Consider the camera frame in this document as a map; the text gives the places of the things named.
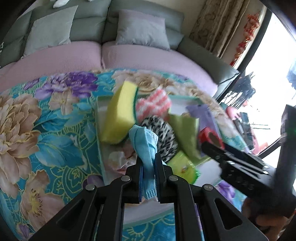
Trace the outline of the person right hand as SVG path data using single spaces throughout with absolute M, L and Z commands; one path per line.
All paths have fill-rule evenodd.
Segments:
M 270 227 L 269 232 L 265 234 L 269 240 L 278 240 L 280 234 L 282 234 L 283 230 L 289 225 L 293 216 L 295 215 L 294 213 L 290 218 L 287 218 L 285 216 L 279 216 L 275 214 L 255 214 L 254 202 L 250 198 L 246 198 L 243 202 L 241 212 L 246 218 L 255 216 L 255 223 L 257 225 L 262 227 Z

